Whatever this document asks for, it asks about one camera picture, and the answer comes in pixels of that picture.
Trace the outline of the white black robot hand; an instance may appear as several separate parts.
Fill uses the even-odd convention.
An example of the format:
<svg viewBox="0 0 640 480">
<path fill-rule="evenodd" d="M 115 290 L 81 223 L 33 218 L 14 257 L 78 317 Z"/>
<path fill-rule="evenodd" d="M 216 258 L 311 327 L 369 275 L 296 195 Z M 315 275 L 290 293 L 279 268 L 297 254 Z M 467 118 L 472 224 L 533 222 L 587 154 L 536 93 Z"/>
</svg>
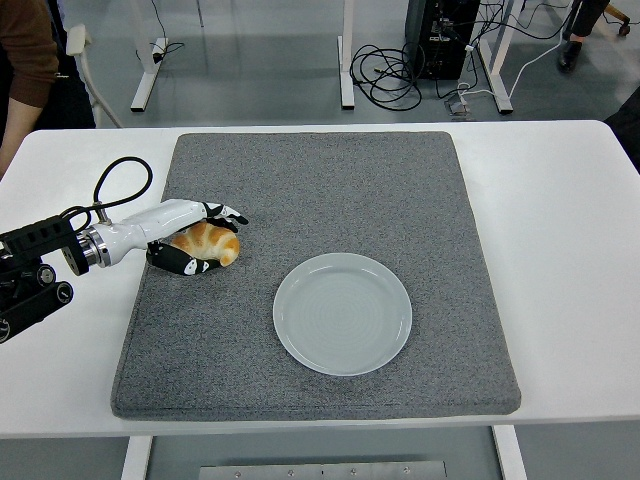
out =
<svg viewBox="0 0 640 480">
<path fill-rule="evenodd" d="M 198 224 L 221 226 L 235 233 L 237 224 L 248 220 L 229 206 L 216 203 L 170 199 L 119 223 L 99 223 L 87 234 L 96 248 L 95 263 L 103 268 L 119 263 L 133 249 L 145 250 L 147 261 L 160 269 L 183 276 L 218 268 L 222 261 L 203 259 L 163 240 Z"/>
</svg>

